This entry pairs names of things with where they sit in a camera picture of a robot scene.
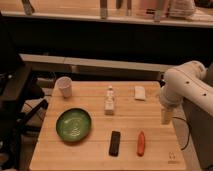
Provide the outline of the pale wooden gripper finger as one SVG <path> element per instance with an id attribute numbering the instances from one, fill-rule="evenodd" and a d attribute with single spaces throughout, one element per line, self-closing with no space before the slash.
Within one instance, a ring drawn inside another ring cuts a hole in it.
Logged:
<path id="1" fill-rule="evenodd" d="M 171 108 L 163 108 L 161 112 L 161 123 L 169 124 L 173 117 L 173 110 Z"/>

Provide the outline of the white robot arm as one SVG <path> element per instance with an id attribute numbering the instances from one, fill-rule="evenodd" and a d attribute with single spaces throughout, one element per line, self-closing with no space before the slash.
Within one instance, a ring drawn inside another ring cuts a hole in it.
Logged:
<path id="1" fill-rule="evenodd" d="M 172 113 L 184 98 L 193 102 L 213 116 L 213 87 L 203 82 L 207 69 L 199 61 L 189 61 L 169 68 L 164 73 L 165 85 L 161 88 L 159 101 L 163 106 L 161 123 L 169 124 Z"/>

